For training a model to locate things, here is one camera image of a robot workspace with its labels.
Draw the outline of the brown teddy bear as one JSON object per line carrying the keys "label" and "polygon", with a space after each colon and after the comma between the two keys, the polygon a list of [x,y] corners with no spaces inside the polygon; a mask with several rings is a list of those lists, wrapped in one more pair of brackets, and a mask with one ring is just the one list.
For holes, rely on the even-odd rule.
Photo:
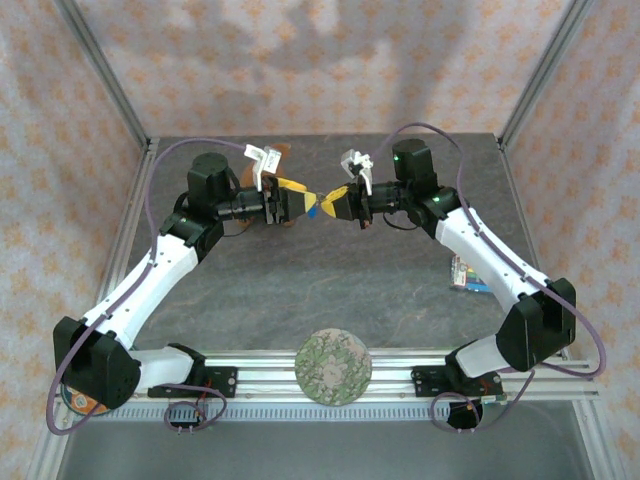
{"label": "brown teddy bear", "polygon": [[[280,178],[285,178],[286,177],[286,173],[284,170],[284,162],[285,160],[288,158],[290,151],[291,151],[291,145],[289,143],[273,143],[271,145],[267,145],[264,147],[265,151],[268,150],[277,150],[281,153],[281,157],[280,157],[280,162],[277,166],[277,170],[275,175],[277,177]],[[253,165],[247,165],[245,167],[245,169],[243,170],[242,176],[240,178],[240,185],[242,187],[251,187],[254,185],[253,182]],[[248,220],[238,220],[237,223],[241,228],[246,228],[248,226],[251,225],[251,223],[254,221],[254,218],[250,218]]]}

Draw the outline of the aluminium frame post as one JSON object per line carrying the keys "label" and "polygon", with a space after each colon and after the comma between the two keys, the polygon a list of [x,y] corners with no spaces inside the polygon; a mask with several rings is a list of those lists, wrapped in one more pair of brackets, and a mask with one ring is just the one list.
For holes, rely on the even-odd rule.
{"label": "aluminium frame post", "polygon": [[76,0],[53,0],[53,3],[94,68],[129,133],[136,143],[145,150],[150,142],[149,136],[146,134],[138,115],[134,111],[79,4]]}
{"label": "aluminium frame post", "polygon": [[506,152],[516,141],[521,128],[558,68],[566,49],[580,30],[594,1],[569,0],[502,132],[497,136],[501,152]]}

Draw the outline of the round floral coaster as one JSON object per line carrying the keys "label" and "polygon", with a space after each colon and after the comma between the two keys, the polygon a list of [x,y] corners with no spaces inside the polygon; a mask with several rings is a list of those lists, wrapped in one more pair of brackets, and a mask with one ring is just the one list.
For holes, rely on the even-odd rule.
{"label": "round floral coaster", "polygon": [[355,402],[372,377],[372,356],[354,334],[327,328],[311,334],[295,356],[294,373],[302,392],[325,406]]}

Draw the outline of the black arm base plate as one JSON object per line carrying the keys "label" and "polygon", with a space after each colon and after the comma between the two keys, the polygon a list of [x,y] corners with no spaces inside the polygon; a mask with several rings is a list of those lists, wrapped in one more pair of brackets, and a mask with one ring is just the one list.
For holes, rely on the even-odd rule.
{"label": "black arm base plate", "polygon": [[[189,373],[183,385],[207,387],[217,390],[226,398],[234,398],[239,370],[229,366],[197,366]],[[200,390],[184,390],[176,387],[155,386],[147,390],[150,398],[184,399],[206,395]]]}
{"label": "black arm base plate", "polygon": [[450,365],[414,366],[411,380],[417,397],[457,393],[467,397],[500,396],[502,379],[496,372],[470,378]]}

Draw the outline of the colourful crayon box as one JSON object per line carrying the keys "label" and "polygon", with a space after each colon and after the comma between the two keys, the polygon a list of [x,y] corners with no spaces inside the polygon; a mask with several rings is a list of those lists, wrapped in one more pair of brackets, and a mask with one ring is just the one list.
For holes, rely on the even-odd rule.
{"label": "colourful crayon box", "polygon": [[476,293],[490,293],[490,287],[459,255],[451,258],[450,286],[454,289]]}

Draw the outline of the round colourful disc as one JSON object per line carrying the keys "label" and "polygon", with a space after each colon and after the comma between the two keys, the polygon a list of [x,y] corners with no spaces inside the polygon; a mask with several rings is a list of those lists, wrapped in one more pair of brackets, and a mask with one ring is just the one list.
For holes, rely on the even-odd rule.
{"label": "round colourful disc", "polygon": [[110,412],[106,406],[64,384],[59,385],[59,393],[64,404],[80,416],[87,416],[90,413],[93,413],[94,416],[101,416]]}

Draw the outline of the aluminium table side rail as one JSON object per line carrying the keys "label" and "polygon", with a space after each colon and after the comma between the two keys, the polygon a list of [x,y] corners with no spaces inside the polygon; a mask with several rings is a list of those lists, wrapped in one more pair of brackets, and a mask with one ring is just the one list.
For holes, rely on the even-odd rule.
{"label": "aluminium table side rail", "polygon": [[[159,143],[159,137],[152,137],[142,150],[141,162],[136,170],[124,212],[112,243],[106,272],[97,292],[97,301],[102,300],[111,293],[125,276],[138,222],[143,210],[144,188],[148,181],[149,170],[156,157]],[[56,436],[44,426],[36,445],[33,460],[26,474],[26,480],[56,480],[68,441],[68,436]]]}
{"label": "aluminium table side rail", "polygon": [[[507,146],[501,138],[497,138],[496,143],[522,226],[523,235],[526,239],[528,256],[533,265],[539,268],[540,265],[534,249],[531,232],[517,192],[514,175],[509,165]],[[611,429],[603,409],[604,397],[602,390],[594,382],[588,382],[587,385],[595,388],[594,394],[589,394],[586,390],[583,390],[578,392],[576,399],[570,400],[571,415],[575,418],[577,432],[572,434],[569,439],[576,438],[576,443],[585,451],[582,457],[571,456],[570,460],[576,460],[577,466],[582,467],[586,473],[589,473],[593,480],[626,480],[626,474],[615,451]]]}

